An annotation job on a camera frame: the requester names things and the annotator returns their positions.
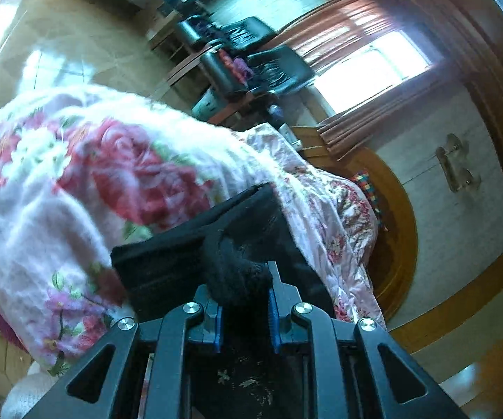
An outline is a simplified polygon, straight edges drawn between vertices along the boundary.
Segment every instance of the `pink flower pattern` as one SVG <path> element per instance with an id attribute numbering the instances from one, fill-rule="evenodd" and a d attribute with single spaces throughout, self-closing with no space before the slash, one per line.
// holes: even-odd
<path id="1" fill-rule="evenodd" d="M 345 305 L 343 304 L 343 299 L 339 299 L 339 305 L 334 305 L 335 317 L 341 321 L 346 321 L 347 323 L 352 323 L 347 311 L 345 310 Z"/>
<path id="2" fill-rule="evenodd" d="M 21 138 L 15 133 L 6 133 L 0 138 L 0 168 L 10 162 L 10 155 L 17 148 L 19 141 Z"/>
<path id="3" fill-rule="evenodd" d="M 115 273 L 112 269 L 102 269 L 102 273 Z M 99 275 L 100 282 L 113 279 L 110 274 Z M 44 303 L 51 312 L 48 320 L 40 327 L 38 349 L 48 362 L 54 364 L 54 371 L 70 359 L 76 359 L 89 349 L 107 331 L 104 318 L 113 307 L 98 294 L 80 289 L 63 288 L 65 279 L 54 281 L 54 286 L 62 289 L 48 290 L 48 299 Z"/>
<path id="4" fill-rule="evenodd" d="M 194 168 L 165 162 L 140 126 L 108 119 L 79 131 L 70 135 L 71 163 L 58 181 L 64 190 L 75 194 L 90 174 L 101 199 L 116 214 L 162 229 L 210 208 L 212 183 L 199 185 Z"/>
<path id="5" fill-rule="evenodd" d="M 331 263 L 336 264 L 341 261 L 343 258 L 343 247 L 346 244 L 345 235 L 337 235 L 336 237 L 331 238 L 331 242 L 329 244 L 327 255 Z"/>

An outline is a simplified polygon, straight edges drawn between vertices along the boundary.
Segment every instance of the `metal screw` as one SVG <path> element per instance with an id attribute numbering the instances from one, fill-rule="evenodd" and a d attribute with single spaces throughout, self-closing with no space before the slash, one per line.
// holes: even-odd
<path id="1" fill-rule="evenodd" d="M 122 331 L 129 331 L 133 326 L 135 326 L 135 320 L 133 318 L 122 318 L 117 323 L 117 327 Z"/>
<path id="2" fill-rule="evenodd" d="M 312 304 L 309 304 L 308 302 L 299 302 L 294 306 L 294 310 L 301 315 L 305 315 L 306 313 L 310 313 L 312 311 Z"/>
<path id="3" fill-rule="evenodd" d="M 199 309 L 201 309 L 201 305 L 196 302 L 188 302 L 183 306 L 183 311 L 186 313 L 197 313 Z"/>
<path id="4" fill-rule="evenodd" d="M 371 318 L 363 318 L 358 324 L 364 331 L 373 331 L 377 327 L 376 322 Z"/>

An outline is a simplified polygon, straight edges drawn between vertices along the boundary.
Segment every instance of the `blue gripper pad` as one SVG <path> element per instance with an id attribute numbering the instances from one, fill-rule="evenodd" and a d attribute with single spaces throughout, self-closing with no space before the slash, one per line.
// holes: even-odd
<path id="1" fill-rule="evenodd" d="M 269 305 L 267 309 L 267 320 L 269 322 L 269 334 L 271 335 L 271 344 L 275 354 L 280 351 L 280 329 L 279 329 L 279 313 L 277 310 L 277 300 L 275 292 L 271 288 L 269 290 Z"/>
<path id="2" fill-rule="evenodd" d="M 220 353 L 220 348 L 223 346 L 223 307 L 219 306 L 217 315 L 214 321 L 214 352 Z"/>

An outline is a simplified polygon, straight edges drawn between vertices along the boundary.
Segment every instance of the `window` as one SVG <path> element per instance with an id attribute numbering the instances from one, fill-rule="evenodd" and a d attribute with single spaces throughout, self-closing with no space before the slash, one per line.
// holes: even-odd
<path id="1" fill-rule="evenodd" d="M 403 31 L 394 31 L 329 68 L 314 85 L 327 110 L 336 114 L 420 74 L 431 63 Z"/>

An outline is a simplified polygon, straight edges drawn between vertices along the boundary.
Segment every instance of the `black cloth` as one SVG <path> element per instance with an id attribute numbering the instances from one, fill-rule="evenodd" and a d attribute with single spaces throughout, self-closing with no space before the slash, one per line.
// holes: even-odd
<path id="1" fill-rule="evenodd" d="M 205 20 L 202 20 L 201 22 L 195 25 L 195 31 L 199 33 L 202 37 L 210 41 L 220 39 L 224 43 L 228 43 L 227 36 L 222 31 L 220 31 L 216 26 L 214 26 L 210 22 L 206 22 Z"/>
<path id="2" fill-rule="evenodd" d="M 191 301 L 203 283 L 222 306 L 266 306 L 269 260 L 303 301 L 335 316 L 333 301 L 296 247 L 269 184 L 249 188 L 147 241 L 112 250 L 112 265 L 139 321 L 161 318 Z"/>

